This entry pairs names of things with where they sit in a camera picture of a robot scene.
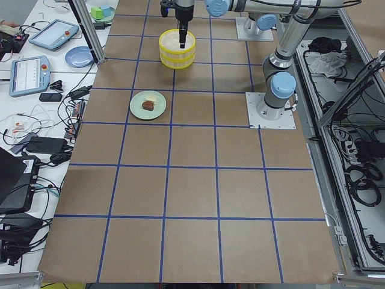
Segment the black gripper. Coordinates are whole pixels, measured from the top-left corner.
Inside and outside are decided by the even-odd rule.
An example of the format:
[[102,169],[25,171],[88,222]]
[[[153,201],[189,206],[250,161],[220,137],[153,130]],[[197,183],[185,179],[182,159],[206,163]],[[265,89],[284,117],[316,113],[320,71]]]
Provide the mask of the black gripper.
[[179,44],[181,49],[185,49],[186,31],[188,29],[188,22],[193,19],[193,7],[175,6],[175,16],[179,22]]

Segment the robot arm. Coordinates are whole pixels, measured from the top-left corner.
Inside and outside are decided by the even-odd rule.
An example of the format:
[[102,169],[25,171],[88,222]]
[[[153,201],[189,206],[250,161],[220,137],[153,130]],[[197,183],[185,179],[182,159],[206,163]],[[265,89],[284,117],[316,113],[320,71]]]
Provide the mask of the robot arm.
[[292,65],[297,46],[312,22],[312,17],[303,18],[297,14],[293,15],[275,51],[263,62],[266,93],[256,106],[260,117],[269,121],[276,121],[282,117],[285,105],[295,93],[297,86],[296,79],[288,69]]
[[[360,1],[206,1],[208,13],[221,17],[228,11],[296,15],[302,22],[324,18],[339,8],[360,4]],[[179,45],[185,47],[188,22],[193,19],[194,1],[174,1],[175,17],[179,24]]]

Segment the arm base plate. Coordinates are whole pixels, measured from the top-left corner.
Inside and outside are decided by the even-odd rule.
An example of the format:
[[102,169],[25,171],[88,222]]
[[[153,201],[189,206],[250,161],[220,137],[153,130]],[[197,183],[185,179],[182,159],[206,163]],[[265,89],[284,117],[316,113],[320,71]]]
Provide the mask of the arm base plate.
[[250,128],[296,129],[289,100],[286,101],[284,108],[272,111],[269,107],[263,108],[265,93],[247,92],[245,96]]
[[238,40],[255,42],[274,41],[272,30],[259,29],[256,22],[248,17],[237,17],[235,22]]

